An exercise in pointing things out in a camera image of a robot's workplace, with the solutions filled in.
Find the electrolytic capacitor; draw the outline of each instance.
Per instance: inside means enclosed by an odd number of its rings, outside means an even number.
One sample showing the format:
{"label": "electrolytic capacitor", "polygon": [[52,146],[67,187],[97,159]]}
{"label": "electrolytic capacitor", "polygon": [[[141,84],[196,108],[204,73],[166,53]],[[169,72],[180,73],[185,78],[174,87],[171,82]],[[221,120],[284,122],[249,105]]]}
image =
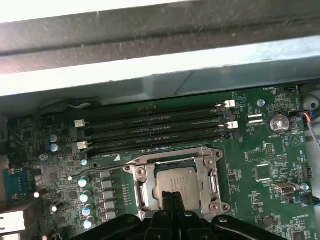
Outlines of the electrolytic capacitor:
{"label": "electrolytic capacitor", "polygon": [[83,227],[85,229],[90,229],[94,223],[95,223],[95,218],[93,216],[88,216],[83,223]]}
{"label": "electrolytic capacitor", "polygon": [[42,236],[42,240],[50,240],[55,233],[56,230],[54,230],[53,228],[50,229],[45,235]]}
{"label": "electrolytic capacitor", "polygon": [[51,134],[49,136],[49,142],[52,143],[52,144],[58,142],[59,140],[60,140],[60,137],[55,135],[55,134]]}
{"label": "electrolytic capacitor", "polygon": [[58,151],[61,150],[61,144],[59,143],[53,143],[50,145],[50,151],[53,152],[53,153],[56,153]]}
{"label": "electrolytic capacitor", "polygon": [[88,161],[86,159],[80,160],[81,166],[86,166],[88,164]]}
{"label": "electrolytic capacitor", "polygon": [[84,188],[85,186],[88,185],[89,182],[90,182],[90,178],[88,176],[83,176],[78,181],[78,185],[79,185],[79,187]]}
{"label": "electrolytic capacitor", "polygon": [[36,192],[33,194],[33,196],[34,196],[36,199],[38,199],[38,198],[41,198],[41,197],[43,197],[43,196],[45,196],[45,195],[47,195],[47,194],[48,194],[48,189],[42,188],[42,189],[36,191]]}
{"label": "electrolytic capacitor", "polygon": [[57,204],[51,205],[51,211],[56,213],[58,209],[62,208],[65,205],[63,201],[58,202]]}
{"label": "electrolytic capacitor", "polygon": [[94,206],[92,204],[87,204],[82,209],[82,215],[85,216],[85,217],[88,217],[88,216],[91,215],[93,210],[94,210]]}
{"label": "electrolytic capacitor", "polygon": [[84,191],[81,195],[80,195],[80,202],[82,203],[86,203],[88,202],[89,198],[91,198],[92,194],[90,191]]}

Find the integrated circuit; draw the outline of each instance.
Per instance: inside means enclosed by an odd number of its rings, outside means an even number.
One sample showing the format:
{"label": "integrated circuit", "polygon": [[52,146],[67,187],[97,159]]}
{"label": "integrated circuit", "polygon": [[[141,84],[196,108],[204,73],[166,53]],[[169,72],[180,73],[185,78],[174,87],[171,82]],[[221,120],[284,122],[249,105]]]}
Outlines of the integrated circuit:
{"label": "integrated circuit", "polygon": [[49,178],[51,180],[57,180],[58,179],[58,174],[55,173],[55,172],[52,172],[52,173],[49,174]]}
{"label": "integrated circuit", "polygon": [[69,198],[76,199],[78,197],[78,194],[76,191],[70,191],[69,192]]}
{"label": "integrated circuit", "polygon": [[292,233],[292,240],[305,240],[305,232],[304,231],[297,231]]}
{"label": "integrated circuit", "polygon": [[193,167],[160,171],[156,175],[157,189],[154,192],[162,208],[162,192],[180,192],[186,209],[199,208],[200,193],[198,176]]}
{"label": "integrated circuit", "polygon": [[255,179],[257,182],[271,179],[271,169],[268,163],[255,166]]}

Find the wire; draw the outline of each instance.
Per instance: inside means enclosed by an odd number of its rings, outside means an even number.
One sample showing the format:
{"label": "wire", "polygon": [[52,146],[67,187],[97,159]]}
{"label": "wire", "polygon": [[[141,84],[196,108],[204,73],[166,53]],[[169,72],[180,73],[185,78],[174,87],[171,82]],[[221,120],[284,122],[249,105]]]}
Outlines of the wire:
{"label": "wire", "polygon": [[79,174],[76,174],[76,175],[73,175],[73,176],[69,176],[68,177],[68,180],[69,181],[72,181],[72,179],[76,179],[76,178],[79,178],[85,174],[88,174],[88,173],[103,173],[105,171],[112,171],[112,170],[117,170],[117,169],[123,169],[125,167],[130,167],[130,166],[134,166],[135,164],[132,163],[132,164],[124,164],[124,165],[120,165],[120,166],[114,166],[114,167],[108,167],[108,168],[102,168],[102,169],[96,169],[96,168],[91,168],[91,169],[87,169],[87,170],[84,170],[82,172],[80,172]]}
{"label": "wire", "polygon": [[84,109],[85,107],[88,107],[88,106],[91,106],[92,104],[91,103],[82,103],[80,104],[79,106],[73,106],[73,105],[69,105],[70,108],[73,108],[73,109]]}
{"label": "wire", "polygon": [[306,118],[306,122],[307,122],[308,124],[310,124],[310,123],[311,123],[311,119],[310,119],[308,113],[304,112],[303,114],[304,114],[304,116],[305,116],[305,118]]}
{"label": "wire", "polygon": [[310,130],[311,137],[313,138],[313,141],[314,141],[317,149],[320,151],[320,144],[319,144],[319,141],[317,139],[317,135],[315,133],[315,130],[314,130],[313,126],[312,126],[311,119],[310,119],[308,113],[304,112],[303,114],[304,114],[304,116],[306,118],[306,122],[307,122],[306,125],[308,126],[308,128]]}

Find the mounting screw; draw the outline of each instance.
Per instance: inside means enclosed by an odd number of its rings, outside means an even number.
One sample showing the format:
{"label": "mounting screw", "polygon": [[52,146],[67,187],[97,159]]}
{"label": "mounting screw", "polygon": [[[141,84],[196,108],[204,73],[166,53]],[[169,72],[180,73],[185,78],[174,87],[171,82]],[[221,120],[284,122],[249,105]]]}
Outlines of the mounting screw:
{"label": "mounting screw", "polygon": [[184,215],[185,215],[186,217],[192,217],[192,212],[186,211],[186,212],[184,213]]}
{"label": "mounting screw", "polygon": [[310,189],[310,187],[309,187],[309,185],[308,184],[306,184],[306,183],[302,183],[301,185],[300,185],[300,189],[302,190],[302,191],[308,191],[309,189]]}
{"label": "mounting screw", "polygon": [[218,218],[218,221],[219,221],[220,223],[223,223],[223,224],[225,224],[225,223],[228,222],[228,220],[225,219],[224,217],[219,217],[219,218]]}
{"label": "mounting screw", "polygon": [[263,99],[259,99],[256,104],[258,105],[258,107],[263,107],[264,105],[266,105],[266,101]]}
{"label": "mounting screw", "polygon": [[136,170],[136,174],[138,174],[139,176],[143,176],[145,174],[145,170],[142,167],[139,167]]}

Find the connector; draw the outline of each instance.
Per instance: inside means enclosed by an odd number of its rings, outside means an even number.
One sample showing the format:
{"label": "connector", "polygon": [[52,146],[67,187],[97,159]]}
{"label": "connector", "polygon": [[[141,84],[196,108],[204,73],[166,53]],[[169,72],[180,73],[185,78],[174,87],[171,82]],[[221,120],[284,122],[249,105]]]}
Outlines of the connector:
{"label": "connector", "polygon": [[88,142],[86,141],[80,141],[76,143],[78,150],[87,149],[88,148]]}
{"label": "connector", "polygon": [[228,108],[234,108],[236,106],[236,101],[235,100],[228,100],[225,101],[225,107]]}
{"label": "connector", "polygon": [[0,214],[0,234],[14,233],[23,230],[26,230],[23,211]]}
{"label": "connector", "polygon": [[303,173],[303,177],[306,179],[313,179],[314,178],[312,167],[310,167],[310,166],[303,166],[302,173]]}
{"label": "connector", "polygon": [[308,206],[314,206],[314,207],[320,206],[320,199],[311,194],[301,196],[300,201]]}
{"label": "connector", "polygon": [[226,124],[228,129],[237,129],[239,127],[238,121],[228,121]]}
{"label": "connector", "polygon": [[81,120],[74,120],[74,126],[76,128],[82,128],[84,126],[86,126],[86,122],[85,120],[81,119]]}
{"label": "connector", "polygon": [[44,214],[40,198],[14,205],[0,213],[0,235],[24,231],[40,220]]}
{"label": "connector", "polygon": [[289,195],[293,194],[296,191],[295,187],[287,182],[273,183],[272,186],[274,190],[279,194]]}
{"label": "connector", "polygon": [[295,203],[295,196],[293,194],[281,195],[281,198],[287,204],[294,204]]}

